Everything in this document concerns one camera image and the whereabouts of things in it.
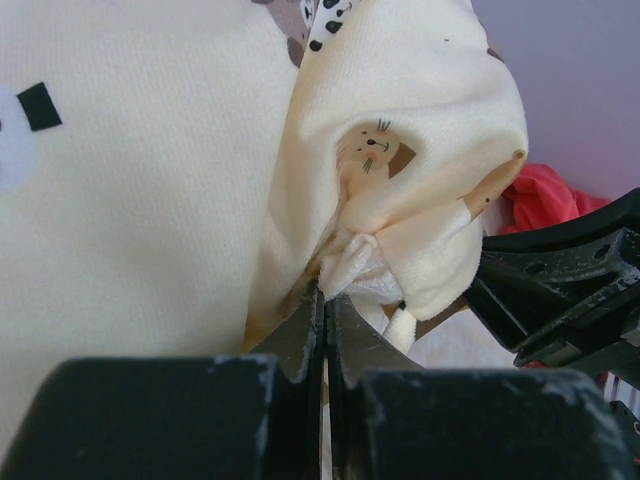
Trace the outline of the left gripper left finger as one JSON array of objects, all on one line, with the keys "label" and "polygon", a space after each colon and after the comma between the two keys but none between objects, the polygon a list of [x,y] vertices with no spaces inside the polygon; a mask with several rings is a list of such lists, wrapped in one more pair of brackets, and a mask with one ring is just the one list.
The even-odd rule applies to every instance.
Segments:
[{"label": "left gripper left finger", "polygon": [[324,297],[307,287],[294,312],[251,350],[277,360],[270,380],[263,479],[319,479],[322,469]]}]

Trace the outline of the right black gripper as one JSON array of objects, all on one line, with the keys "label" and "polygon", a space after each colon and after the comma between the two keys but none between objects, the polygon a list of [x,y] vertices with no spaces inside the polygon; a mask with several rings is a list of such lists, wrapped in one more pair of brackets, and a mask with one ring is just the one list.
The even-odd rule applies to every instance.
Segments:
[{"label": "right black gripper", "polygon": [[638,190],[569,222],[485,238],[465,299],[517,367],[638,372]]}]

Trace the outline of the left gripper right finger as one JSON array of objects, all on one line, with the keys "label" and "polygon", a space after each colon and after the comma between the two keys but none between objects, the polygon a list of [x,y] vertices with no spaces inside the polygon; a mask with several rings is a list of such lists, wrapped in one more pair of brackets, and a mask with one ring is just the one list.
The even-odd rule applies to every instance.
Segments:
[{"label": "left gripper right finger", "polygon": [[409,382],[421,379],[422,368],[346,297],[325,304],[325,327],[332,473],[336,479],[397,479],[408,470],[401,447],[412,411]]}]

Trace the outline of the cream animal print cushion cover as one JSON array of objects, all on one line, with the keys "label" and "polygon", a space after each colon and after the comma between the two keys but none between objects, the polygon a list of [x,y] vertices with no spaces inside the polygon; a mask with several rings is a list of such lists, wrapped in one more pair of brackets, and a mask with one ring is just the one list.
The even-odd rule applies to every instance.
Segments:
[{"label": "cream animal print cushion cover", "polygon": [[528,151],[468,1],[5,1],[1,444],[61,362],[250,348],[317,281],[407,351]]}]

